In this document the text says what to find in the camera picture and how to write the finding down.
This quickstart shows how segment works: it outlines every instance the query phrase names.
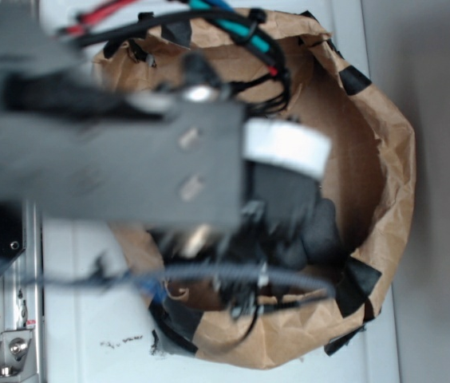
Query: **screw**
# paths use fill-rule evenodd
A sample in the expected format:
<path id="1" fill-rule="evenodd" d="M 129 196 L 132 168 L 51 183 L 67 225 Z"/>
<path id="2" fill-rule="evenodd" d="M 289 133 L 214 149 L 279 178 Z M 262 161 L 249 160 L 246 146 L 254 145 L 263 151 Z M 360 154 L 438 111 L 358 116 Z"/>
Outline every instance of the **screw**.
<path id="1" fill-rule="evenodd" d="M 2 377 L 9 377 L 12 375 L 12 367 L 8 365 L 2 367 Z"/>
<path id="2" fill-rule="evenodd" d="M 21 338 L 15 338 L 9 344 L 10 353 L 12 353 L 16 358 L 20 358 L 25 355 L 27 348 L 28 345 L 26 344 L 25 340 Z"/>

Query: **gray metal bracket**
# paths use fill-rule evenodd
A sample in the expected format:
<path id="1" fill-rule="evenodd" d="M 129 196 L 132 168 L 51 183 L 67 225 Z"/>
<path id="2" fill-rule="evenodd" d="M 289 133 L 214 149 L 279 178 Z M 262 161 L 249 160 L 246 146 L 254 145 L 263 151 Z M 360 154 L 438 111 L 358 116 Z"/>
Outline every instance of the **gray metal bracket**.
<path id="1" fill-rule="evenodd" d="M 24 382 L 36 375 L 37 347 L 34 332 L 32 330 L 4 331 L 1 339 L 0 383 Z"/>
<path id="2" fill-rule="evenodd" d="M 25 250 L 4 275 L 4 328 L 0 341 L 1 383 L 45 381 L 42 288 L 25 275 L 41 274 L 41 218 L 36 206 L 23 207 Z"/>

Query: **bolt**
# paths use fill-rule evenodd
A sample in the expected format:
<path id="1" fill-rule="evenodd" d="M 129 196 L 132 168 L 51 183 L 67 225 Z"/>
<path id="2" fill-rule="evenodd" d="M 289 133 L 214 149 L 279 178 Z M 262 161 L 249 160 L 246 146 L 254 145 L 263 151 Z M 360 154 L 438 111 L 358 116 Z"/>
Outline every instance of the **bolt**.
<path id="1" fill-rule="evenodd" d="M 202 132 L 197 127 L 191 127 L 179 138 L 179 146 L 183 150 L 192 150 L 199 144 L 201 137 Z"/>
<path id="2" fill-rule="evenodd" d="M 180 189 L 180 198 L 184 202 L 193 200 L 203 190 L 203 178 L 201 176 L 191 176 Z"/>

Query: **white tape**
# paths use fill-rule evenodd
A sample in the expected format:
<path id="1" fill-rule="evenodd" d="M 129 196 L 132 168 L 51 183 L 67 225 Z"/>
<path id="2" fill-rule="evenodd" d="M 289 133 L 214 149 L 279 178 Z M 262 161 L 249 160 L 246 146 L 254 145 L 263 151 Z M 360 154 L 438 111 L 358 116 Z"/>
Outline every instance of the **white tape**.
<path id="1" fill-rule="evenodd" d="M 245 125 L 246 160 L 322 180 L 330 151 L 330 138 L 294 122 L 252 118 Z"/>

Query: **wire bundle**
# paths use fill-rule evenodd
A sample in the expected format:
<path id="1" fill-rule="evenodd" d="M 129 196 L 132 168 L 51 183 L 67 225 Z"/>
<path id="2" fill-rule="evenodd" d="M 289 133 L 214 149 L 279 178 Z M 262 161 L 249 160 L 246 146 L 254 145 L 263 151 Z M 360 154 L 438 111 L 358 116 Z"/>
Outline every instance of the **wire bundle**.
<path id="1" fill-rule="evenodd" d="M 135 1 L 137 0 L 106 2 L 91 12 L 80 14 L 77 17 L 78 23 L 60 30 L 60 34 L 69 35 L 77 46 L 84 48 L 109 40 L 125 41 L 129 38 L 139 38 L 147 30 L 156 26 L 203 18 L 229 34 L 237 45 L 244 47 L 266 66 L 267 73 L 253 81 L 232 82 L 233 94 L 241 93 L 267 81 L 278 81 L 282 84 L 282 91 L 276 97 L 249 104 L 249 113 L 253 116 L 270 115 L 280 113 L 287 107 L 290 100 L 290 75 L 286 69 L 285 55 L 279 44 L 259 29 L 259 24 L 266 21 L 263 11 L 252 10 L 250 16 L 245 18 L 234 12 L 233 8 L 223 0 L 180 0 L 186 2 L 191 10 L 141 20 L 105 32 L 95 34 L 90 32 L 98 23 Z"/>

